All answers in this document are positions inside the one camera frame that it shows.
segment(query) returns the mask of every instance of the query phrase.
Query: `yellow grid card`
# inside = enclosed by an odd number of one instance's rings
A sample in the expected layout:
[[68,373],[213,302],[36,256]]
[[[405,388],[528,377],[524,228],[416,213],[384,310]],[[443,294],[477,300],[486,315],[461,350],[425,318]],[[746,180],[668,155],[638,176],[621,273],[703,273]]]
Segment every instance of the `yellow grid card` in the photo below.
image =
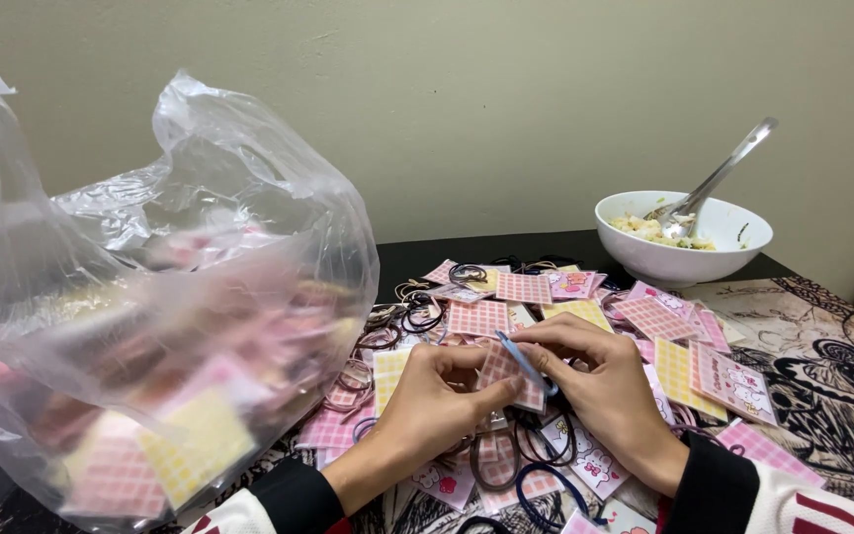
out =
[[253,436],[236,410],[213,388],[162,418],[179,434],[178,443],[142,429],[137,443],[174,509],[181,507],[255,449]]
[[684,406],[703,411],[721,421],[727,420],[727,410],[691,391],[691,352],[682,346],[655,338],[655,370],[664,393]]
[[467,282],[464,285],[469,287],[470,289],[479,292],[479,293],[487,293],[489,291],[496,291],[496,283],[499,281],[499,271],[495,269],[487,269],[487,281],[485,282]]
[[601,311],[601,306],[592,298],[587,300],[569,300],[558,304],[543,304],[543,318],[545,319],[564,311],[572,313],[576,317],[581,317],[597,325],[602,330],[615,334],[615,331],[611,329],[611,325],[608,324],[608,319],[605,318],[604,313]]
[[400,380],[400,374],[404,372],[404,365],[410,355],[410,348],[374,353],[375,417],[381,417],[384,413],[384,407],[387,406],[387,401],[391,400],[391,395],[394,395],[397,381]]

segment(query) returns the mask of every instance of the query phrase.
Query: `black sleeve cuff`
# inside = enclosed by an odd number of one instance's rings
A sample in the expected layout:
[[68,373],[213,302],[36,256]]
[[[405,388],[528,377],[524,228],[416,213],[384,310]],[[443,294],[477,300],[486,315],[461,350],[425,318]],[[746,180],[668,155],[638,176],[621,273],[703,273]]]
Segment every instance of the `black sleeve cuff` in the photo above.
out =
[[682,441],[691,455],[661,534],[743,534],[760,490],[753,462],[694,432]]
[[325,534],[344,517],[342,503],[322,473],[286,458],[249,487],[278,534]]

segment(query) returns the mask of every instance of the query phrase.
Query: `sleeve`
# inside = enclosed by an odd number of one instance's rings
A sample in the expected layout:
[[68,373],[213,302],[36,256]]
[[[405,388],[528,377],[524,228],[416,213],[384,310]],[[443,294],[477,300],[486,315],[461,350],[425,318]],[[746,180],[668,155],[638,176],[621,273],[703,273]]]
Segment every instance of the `sleeve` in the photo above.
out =
[[287,458],[183,534],[325,534],[344,531],[342,504],[314,467]]
[[661,534],[854,534],[854,502],[685,432],[691,454]]

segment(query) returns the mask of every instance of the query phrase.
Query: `hand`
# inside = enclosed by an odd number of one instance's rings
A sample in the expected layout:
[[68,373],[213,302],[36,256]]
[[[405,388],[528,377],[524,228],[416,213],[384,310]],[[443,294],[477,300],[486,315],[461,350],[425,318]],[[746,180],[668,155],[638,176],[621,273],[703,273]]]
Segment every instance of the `hand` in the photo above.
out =
[[[345,515],[408,477],[471,435],[490,413],[511,404],[523,386],[515,377],[470,391],[483,367],[483,348],[421,343],[411,350],[397,390],[374,428],[322,474]],[[455,390],[451,384],[462,384]]]
[[[588,431],[624,468],[674,497],[689,451],[661,418],[630,338],[567,312],[510,338],[522,343],[529,361],[555,381]],[[590,372],[562,361],[573,356],[587,363]]]

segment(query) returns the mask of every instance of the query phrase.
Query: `spoon handle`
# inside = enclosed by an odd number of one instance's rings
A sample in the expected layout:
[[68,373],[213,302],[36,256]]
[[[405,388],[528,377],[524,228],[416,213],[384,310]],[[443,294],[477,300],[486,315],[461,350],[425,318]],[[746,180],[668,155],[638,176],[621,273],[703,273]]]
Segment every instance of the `spoon handle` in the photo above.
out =
[[696,213],[699,206],[695,204],[709,197],[714,191],[714,188],[718,186],[718,184],[729,174],[731,170],[733,170],[733,167],[739,163],[744,156],[749,154],[750,151],[760,143],[760,141],[766,139],[769,132],[772,131],[773,128],[778,127],[779,124],[780,123],[777,119],[774,119],[773,117],[766,117],[762,123],[756,125],[756,128],[753,128],[753,131],[747,134],[747,137],[742,140],[737,148],[735,148],[733,152],[730,152],[729,157],[724,160],[724,163],[720,164],[711,176],[708,176],[701,185],[688,195],[686,204],[691,208],[691,211]]

